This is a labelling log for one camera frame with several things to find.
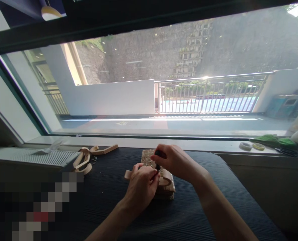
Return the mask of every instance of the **green cloth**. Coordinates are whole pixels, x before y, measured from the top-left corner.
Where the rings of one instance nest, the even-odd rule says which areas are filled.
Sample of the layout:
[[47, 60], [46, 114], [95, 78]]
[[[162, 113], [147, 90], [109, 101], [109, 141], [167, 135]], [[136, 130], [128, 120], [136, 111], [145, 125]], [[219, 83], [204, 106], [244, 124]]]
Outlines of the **green cloth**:
[[288, 148], [293, 149], [297, 146], [297, 144], [289, 138], [280, 138], [277, 135], [263, 135], [261, 137], [256, 137], [254, 139], [250, 139], [251, 142], [257, 142], [263, 144], [265, 146], [270, 147], [281, 147], [281, 148]]

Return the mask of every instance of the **red object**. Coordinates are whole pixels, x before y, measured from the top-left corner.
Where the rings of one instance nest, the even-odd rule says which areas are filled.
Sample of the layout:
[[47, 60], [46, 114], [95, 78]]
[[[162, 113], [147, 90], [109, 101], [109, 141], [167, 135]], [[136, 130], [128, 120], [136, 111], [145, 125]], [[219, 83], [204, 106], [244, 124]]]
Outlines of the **red object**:
[[34, 222], [47, 222], [48, 221], [48, 212], [33, 212], [33, 221]]

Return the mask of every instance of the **rock wall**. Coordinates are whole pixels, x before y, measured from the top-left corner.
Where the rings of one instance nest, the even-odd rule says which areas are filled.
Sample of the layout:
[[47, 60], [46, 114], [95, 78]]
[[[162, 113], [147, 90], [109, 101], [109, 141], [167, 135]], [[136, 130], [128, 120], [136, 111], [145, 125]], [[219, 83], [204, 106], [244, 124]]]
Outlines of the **rock wall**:
[[133, 31], [101, 42], [103, 51], [77, 45], [89, 84], [298, 67], [298, 18], [281, 7]]

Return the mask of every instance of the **concrete floor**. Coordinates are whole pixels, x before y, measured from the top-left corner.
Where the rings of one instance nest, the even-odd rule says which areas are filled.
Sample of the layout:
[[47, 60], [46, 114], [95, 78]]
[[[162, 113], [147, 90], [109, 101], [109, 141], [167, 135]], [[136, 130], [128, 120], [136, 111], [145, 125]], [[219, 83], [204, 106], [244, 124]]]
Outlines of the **concrete floor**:
[[254, 131], [264, 134], [277, 132], [285, 133], [292, 125], [292, 121], [271, 119], [262, 115], [233, 114], [233, 115], [170, 115], [139, 118], [95, 118], [95, 119], [64, 119], [61, 120], [63, 129], [79, 130], [115, 130], [126, 132], [132, 130], [169, 130], [173, 131], [214, 131], [217, 135], [231, 132], [232, 135], [249, 135]]

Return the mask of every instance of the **ceiling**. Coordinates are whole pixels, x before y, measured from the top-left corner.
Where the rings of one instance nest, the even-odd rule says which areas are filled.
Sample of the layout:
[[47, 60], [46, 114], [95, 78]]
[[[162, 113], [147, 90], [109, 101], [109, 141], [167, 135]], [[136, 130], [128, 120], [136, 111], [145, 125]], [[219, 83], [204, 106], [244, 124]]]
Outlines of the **ceiling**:
[[10, 28], [44, 21], [43, 6], [55, 8], [65, 16], [61, 0], [0, 0], [0, 10]]

